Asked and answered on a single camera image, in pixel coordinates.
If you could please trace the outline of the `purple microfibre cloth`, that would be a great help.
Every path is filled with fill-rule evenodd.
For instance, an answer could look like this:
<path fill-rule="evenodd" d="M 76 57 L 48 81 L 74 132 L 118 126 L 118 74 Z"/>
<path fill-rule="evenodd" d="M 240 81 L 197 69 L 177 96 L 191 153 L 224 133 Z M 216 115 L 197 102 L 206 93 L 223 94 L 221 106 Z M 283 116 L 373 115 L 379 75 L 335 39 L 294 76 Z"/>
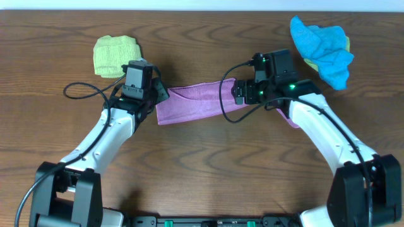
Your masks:
<path fill-rule="evenodd" d="M 246 107 L 246 104 L 235 104 L 234 83 L 235 79 L 230 78 L 223 82 L 169 88 L 169 99 L 156 106 L 158 124 L 178 124 L 221 115 L 221 105 L 226 112 Z"/>

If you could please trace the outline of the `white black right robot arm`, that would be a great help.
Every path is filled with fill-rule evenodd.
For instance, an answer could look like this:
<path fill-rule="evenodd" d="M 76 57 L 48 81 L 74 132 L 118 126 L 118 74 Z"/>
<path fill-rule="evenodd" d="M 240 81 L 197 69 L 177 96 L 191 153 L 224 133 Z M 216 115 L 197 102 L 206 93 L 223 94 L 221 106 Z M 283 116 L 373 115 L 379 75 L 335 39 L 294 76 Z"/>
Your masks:
<path fill-rule="evenodd" d="M 382 226 L 401 219 L 401 168 L 378 155 L 336 116 L 321 90 L 299 80 L 289 50 L 256 53 L 246 62 L 254 78 L 238 80 L 238 105 L 274 107 L 302 129 L 333 173 L 326 204 L 299 216 L 301 226 Z"/>

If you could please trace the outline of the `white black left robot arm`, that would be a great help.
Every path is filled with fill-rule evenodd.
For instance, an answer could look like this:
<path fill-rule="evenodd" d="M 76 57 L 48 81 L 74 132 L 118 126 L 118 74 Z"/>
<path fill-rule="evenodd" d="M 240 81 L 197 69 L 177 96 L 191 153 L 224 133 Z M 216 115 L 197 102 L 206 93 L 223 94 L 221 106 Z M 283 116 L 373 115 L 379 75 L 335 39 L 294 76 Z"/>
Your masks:
<path fill-rule="evenodd" d="M 101 176 L 129 139 L 168 99 L 157 66 L 129 61 L 122 67 L 124 83 L 112 84 L 101 116 L 84 140 L 58 163 L 43 162 L 28 190 L 32 197 L 30 226 L 129 226 L 121 211 L 105 208 Z"/>

